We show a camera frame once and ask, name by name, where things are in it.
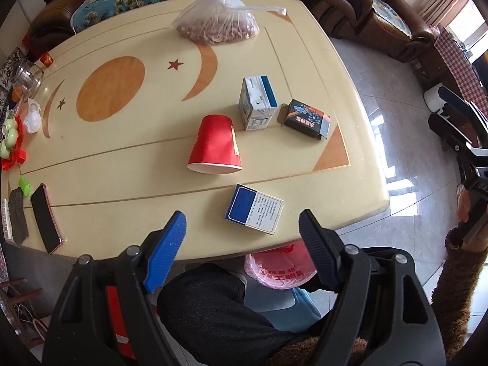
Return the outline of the brown fuzzy sleeve forearm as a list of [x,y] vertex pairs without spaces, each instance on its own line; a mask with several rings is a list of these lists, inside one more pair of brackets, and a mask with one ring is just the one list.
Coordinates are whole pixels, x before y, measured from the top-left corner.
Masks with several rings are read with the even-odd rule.
[[465,243],[456,227],[448,232],[445,249],[443,271],[432,292],[432,309],[443,338],[446,359],[451,360],[467,337],[472,295],[487,257],[487,228]]

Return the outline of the person right hand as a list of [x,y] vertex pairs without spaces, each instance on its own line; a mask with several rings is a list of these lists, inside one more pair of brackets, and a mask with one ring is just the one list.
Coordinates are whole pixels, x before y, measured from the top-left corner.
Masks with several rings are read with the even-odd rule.
[[469,220],[472,201],[470,192],[460,184],[457,188],[457,221],[467,222]]

